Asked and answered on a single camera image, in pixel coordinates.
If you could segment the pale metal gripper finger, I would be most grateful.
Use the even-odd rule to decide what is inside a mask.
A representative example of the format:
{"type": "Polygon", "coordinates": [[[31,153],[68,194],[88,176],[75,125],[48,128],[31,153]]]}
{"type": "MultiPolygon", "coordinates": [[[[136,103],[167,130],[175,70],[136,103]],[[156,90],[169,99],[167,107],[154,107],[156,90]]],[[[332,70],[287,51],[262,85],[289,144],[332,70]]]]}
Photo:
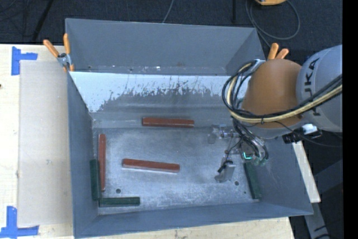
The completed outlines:
{"type": "Polygon", "coordinates": [[[228,180],[231,180],[236,168],[236,164],[231,158],[223,159],[222,165],[217,170],[217,175],[214,177],[215,181],[218,183],[223,183],[228,180]]]}
{"type": "Polygon", "coordinates": [[[238,133],[234,129],[224,124],[212,125],[211,131],[208,134],[208,143],[215,144],[215,142],[220,139],[234,138],[238,138],[238,133]]]}

